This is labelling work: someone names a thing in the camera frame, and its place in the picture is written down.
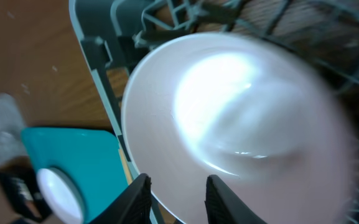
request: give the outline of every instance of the white round object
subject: white round object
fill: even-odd
[[[206,223],[205,184],[217,174],[267,223],[333,223],[352,196],[352,132],[307,65],[233,34],[172,40],[127,84],[123,136],[158,201]]]
[[[77,188],[60,170],[40,169],[37,182],[50,209],[68,224],[83,223],[83,203]]]

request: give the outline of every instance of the plastic grid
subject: plastic grid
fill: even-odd
[[[338,97],[346,95],[347,93],[351,92],[352,89],[355,87],[359,88],[359,57],[352,62],[352,64],[355,65],[353,69],[351,71],[345,71],[344,69],[336,67],[327,60],[324,60],[316,55],[311,55],[309,53],[310,49],[314,48],[322,41],[322,34],[325,31],[331,29],[334,23],[340,21],[349,26],[359,27],[359,11],[356,11],[351,7],[338,1],[307,1],[311,5],[311,7],[320,7],[323,11],[325,11],[328,14],[328,20],[319,25],[319,33],[312,37],[311,41],[309,42],[309,48],[300,49],[292,45],[291,43],[286,42],[285,40],[282,40],[279,37],[273,35],[274,29],[277,27],[280,20],[285,15],[286,10],[294,2],[293,0],[282,0],[276,9],[276,12],[273,14],[268,23],[263,28],[259,28],[252,22],[239,17],[240,11],[244,7],[246,7],[248,2],[250,1],[229,0],[220,4],[227,9],[233,9],[235,12],[238,12],[238,14],[236,15],[236,19],[233,22],[223,24],[220,27],[220,30],[222,32],[231,32],[233,31],[233,28],[235,26],[240,26],[246,29],[251,35],[272,42],[280,47],[283,47],[302,58],[306,58],[307,61],[315,67],[323,68],[331,74],[341,77],[342,79],[344,79],[344,82],[337,86],[335,89],[335,94]],[[163,7],[169,8],[173,24],[168,24],[155,16],[156,11],[162,9]],[[206,13],[207,12],[205,12],[202,8],[202,2],[196,2],[192,4],[189,0],[156,1],[144,10],[142,15],[142,24],[145,31],[155,30],[156,27],[160,27],[165,30],[185,29],[189,32],[196,32],[200,24],[198,21],[198,16],[205,15]],[[355,208],[351,209],[350,212],[359,213],[359,198],[357,200],[349,198],[347,201],[352,201],[356,205]],[[359,223],[351,216],[347,216],[347,218],[351,223]]]

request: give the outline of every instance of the black dish rack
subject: black dish rack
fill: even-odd
[[[253,36],[303,58],[333,88],[359,135],[359,0],[70,0],[70,17],[134,177],[121,132],[122,96],[107,72],[125,68],[130,76],[150,50],[194,32]],[[350,200],[349,222],[359,223],[359,197]],[[160,223],[155,199],[153,211]]]

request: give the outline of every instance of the dish rack frame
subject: dish rack frame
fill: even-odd
[[[151,50],[174,38],[203,30],[203,24],[219,24],[221,32],[241,31],[245,35],[276,44],[305,59],[323,75],[337,77],[334,94],[341,98],[359,89],[359,55],[351,61],[350,69],[344,70],[325,60],[314,49],[324,42],[324,33],[341,22],[359,28],[359,11],[342,2],[306,0],[310,7],[319,8],[326,14],[326,21],[314,27],[306,47],[300,48],[290,41],[274,35],[286,11],[295,0],[280,0],[275,12],[263,27],[258,27],[241,17],[250,2],[258,0],[192,1],[192,0],[70,0],[70,18],[90,69],[93,81],[101,97],[113,131],[125,153],[133,179],[136,172],[128,155],[121,131],[119,104],[122,96],[113,91],[107,71],[125,68],[130,76],[137,63]],[[163,21],[157,12],[166,9],[169,22]],[[359,223],[359,197],[353,198],[354,208],[347,216],[350,223]],[[163,223],[157,200],[153,197],[151,222]]]

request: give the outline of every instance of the dish rack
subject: dish rack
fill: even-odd
[[[359,136],[359,0],[70,0],[70,17],[134,178],[121,132],[123,91],[113,91],[108,74],[123,68],[130,76],[149,51],[194,32],[252,36],[303,58],[332,87]],[[344,199],[354,203],[350,223],[359,223],[355,191],[357,198]],[[156,199],[152,211],[151,221],[163,223]]]

